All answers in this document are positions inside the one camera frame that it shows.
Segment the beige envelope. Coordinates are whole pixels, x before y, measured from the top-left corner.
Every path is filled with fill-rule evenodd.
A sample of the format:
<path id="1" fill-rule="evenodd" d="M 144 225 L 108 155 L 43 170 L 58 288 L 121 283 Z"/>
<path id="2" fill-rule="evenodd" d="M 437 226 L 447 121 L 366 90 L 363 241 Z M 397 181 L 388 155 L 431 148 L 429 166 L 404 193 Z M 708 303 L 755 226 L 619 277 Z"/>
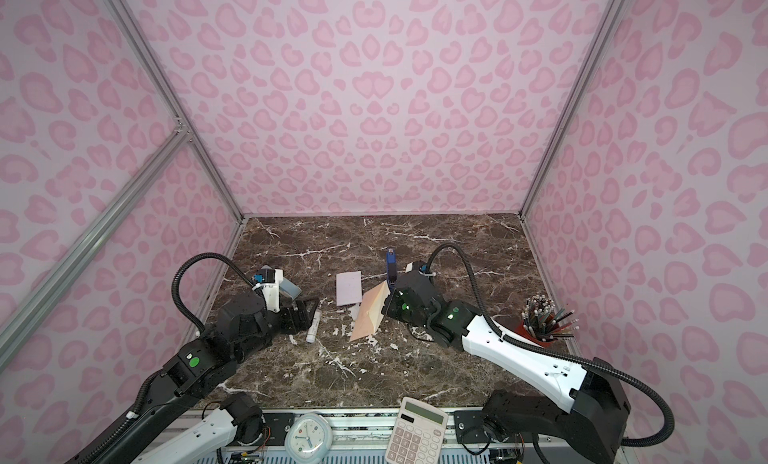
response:
<path id="1" fill-rule="evenodd" d="M 362 295 L 362 302 L 350 335 L 351 341 L 376 333 L 384 317 L 385 301 L 389 295 L 390 287 L 387 281 L 382 281 Z"/>

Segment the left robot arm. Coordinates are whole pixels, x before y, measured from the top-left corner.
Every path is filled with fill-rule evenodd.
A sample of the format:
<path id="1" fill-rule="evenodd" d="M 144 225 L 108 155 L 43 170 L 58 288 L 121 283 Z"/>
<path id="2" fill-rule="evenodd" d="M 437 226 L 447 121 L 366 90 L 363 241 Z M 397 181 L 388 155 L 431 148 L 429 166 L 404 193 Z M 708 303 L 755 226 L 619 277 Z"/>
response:
<path id="1" fill-rule="evenodd" d="M 279 334 L 308 330 L 317 298 L 298 299 L 276 311 L 259 290 L 224 304 L 216 321 L 184 344 L 140 385 L 134 402 L 71 463 L 130 463 L 174 421 L 235 375 L 251 355 L 272 345 Z"/>

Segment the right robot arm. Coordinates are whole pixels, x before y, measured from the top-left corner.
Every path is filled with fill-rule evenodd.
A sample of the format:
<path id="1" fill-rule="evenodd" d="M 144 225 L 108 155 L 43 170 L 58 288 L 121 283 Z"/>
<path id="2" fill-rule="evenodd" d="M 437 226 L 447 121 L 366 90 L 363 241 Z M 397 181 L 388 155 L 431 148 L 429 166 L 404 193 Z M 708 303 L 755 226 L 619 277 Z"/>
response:
<path id="1" fill-rule="evenodd" d="M 481 427 L 497 441 L 514 434 L 544 434 L 565 440 L 592 463 L 612 463 L 621 446 L 630 405 L 612 369 L 582 365 L 507 330 L 494 332 L 481 310 L 448 301 L 417 269 L 390 286 L 383 315 L 420 327 L 435 343 L 485 359 L 538 390 L 515 397 L 496 390 L 482 409 Z"/>

